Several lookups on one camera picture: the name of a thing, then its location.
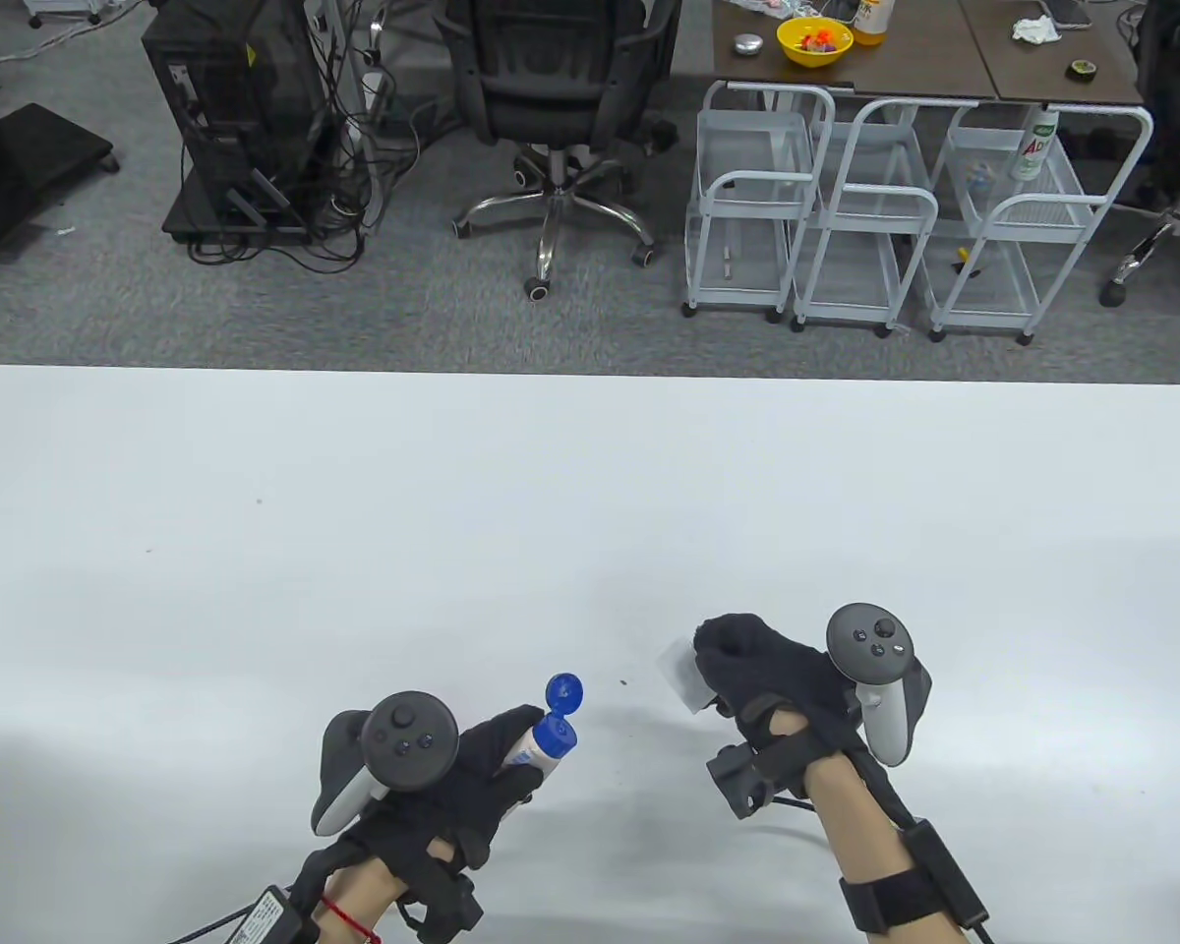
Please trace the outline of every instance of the white metal cart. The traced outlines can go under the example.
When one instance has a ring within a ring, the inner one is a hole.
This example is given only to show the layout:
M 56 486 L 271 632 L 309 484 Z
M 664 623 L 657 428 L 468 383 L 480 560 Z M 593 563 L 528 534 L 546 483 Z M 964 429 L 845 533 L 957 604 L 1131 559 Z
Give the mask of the white metal cart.
M 792 332 L 802 332 L 807 319 L 828 319 L 873 323 L 879 337 L 892 333 L 940 214 L 914 131 L 918 110 L 976 106 L 949 98 L 878 98 L 853 120 L 835 123 L 832 139 L 843 157 L 833 179 L 819 177 L 820 235 L 805 283 L 796 280 Z M 910 237 L 907 261 L 897 260 L 899 237 Z M 819 284 L 838 284 L 838 297 L 830 291 L 819 297 Z
M 1139 123 L 1140 135 L 1106 192 L 1084 190 L 1066 148 L 1055 139 L 1036 179 L 1014 184 L 990 203 L 982 190 L 990 185 L 991 175 L 1008 168 L 1023 132 L 964 126 L 962 120 L 969 109 L 959 109 L 949 123 L 930 184 L 935 190 L 948 171 L 962 217 L 936 223 L 917 278 L 932 341 L 943 341 L 949 328 L 1016 328 L 1017 342 L 1030 343 L 1154 130 L 1154 120 L 1145 109 L 1104 104 L 1053 107 L 1063 114 L 1130 118 Z M 1024 243 L 1071 247 L 1043 296 L 1031 280 Z
M 811 100 L 822 127 L 818 143 L 798 109 L 713 107 L 726 91 Z M 687 206 L 686 317 L 708 303 L 767 306 L 771 322 L 782 320 L 833 119 L 834 99 L 814 85 L 712 83 L 699 112 Z

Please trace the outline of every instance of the forearm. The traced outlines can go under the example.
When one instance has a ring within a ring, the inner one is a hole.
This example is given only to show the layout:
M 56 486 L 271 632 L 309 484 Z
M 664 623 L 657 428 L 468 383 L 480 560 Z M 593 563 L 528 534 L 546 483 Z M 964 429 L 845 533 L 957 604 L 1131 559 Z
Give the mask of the forearm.
M 793 734 L 806 725 L 795 712 L 779 710 L 769 720 L 769 732 Z M 896 824 L 887 819 L 847 756 L 835 754 L 811 763 L 805 773 L 805 791 L 822 819 L 830 851 L 846 881 L 870 883 L 913 867 Z M 871 942 L 891 944 L 965 944 L 966 940 L 962 929 L 944 912 L 892 927 L 885 936 L 868 937 Z
M 434 859 L 450 863 L 452 853 L 454 850 L 446 841 L 428 844 L 428 854 Z M 324 898 L 363 927 L 374 927 L 402 894 L 406 894 L 405 883 L 378 858 L 342 868 L 330 878 L 324 891 Z M 320 944 L 362 944 L 363 936 L 324 905 L 315 909 L 315 924 L 320 925 Z

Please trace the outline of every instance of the yellow bowl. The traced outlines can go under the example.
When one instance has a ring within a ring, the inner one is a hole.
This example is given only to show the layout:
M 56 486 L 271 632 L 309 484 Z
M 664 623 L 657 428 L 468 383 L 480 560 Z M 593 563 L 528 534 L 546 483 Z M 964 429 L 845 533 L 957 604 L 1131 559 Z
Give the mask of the yellow bowl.
M 834 44 L 833 53 L 809 53 L 800 48 L 805 37 L 811 37 L 821 31 L 830 32 L 830 39 Z M 782 54 L 805 68 L 821 68 L 828 66 L 835 59 L 847 53 L 852 48 L 852 31 L 846 22 L 832 20 L 828 17 L 796 17 L 779 24 L 778 44 L 782 46 Z

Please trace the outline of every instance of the white tabletop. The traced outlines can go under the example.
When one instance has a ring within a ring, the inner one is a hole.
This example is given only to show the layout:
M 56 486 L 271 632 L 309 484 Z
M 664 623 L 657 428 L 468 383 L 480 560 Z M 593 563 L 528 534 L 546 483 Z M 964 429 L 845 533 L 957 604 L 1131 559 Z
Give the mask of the white tabletop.
M 473 944 L 860 940 L 653 663 L 857 599 L 932 670 L 892 779 L 996 939 L 1180 944 L 1180 387 L 0 368 L 0 942 L 240 907 L 322 844 L 335 712 L 556 670 L 582 743 Z

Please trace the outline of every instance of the red string bracelet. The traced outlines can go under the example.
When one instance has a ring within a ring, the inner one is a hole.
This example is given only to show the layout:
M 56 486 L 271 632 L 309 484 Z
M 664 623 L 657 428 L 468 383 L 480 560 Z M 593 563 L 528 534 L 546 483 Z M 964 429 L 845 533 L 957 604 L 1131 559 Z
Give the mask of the red string bracelet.
M 374 931 L 366 930 L 366 927 L 363 927 L 361 924 L 358 924 L 355 918 L 347 916 L 346 912 L 343 912 L 341 909 L 337 907 L 337 903 L 335 903 L 335 900 L 329 899 L 328 896 L 326 894 L 321 900 L 323 900 L 326 907 L 332 913 L 334 913 L 335 917 L 341 918 L 341 920 L 345 922 L 345 924 L 348 927 L 350 927 L 352 931 L 356 931 L 359 935 L 361 935 L 362 939 L 365 939 L 367 944 L 381 944 L 379 935 L 376 935 Z

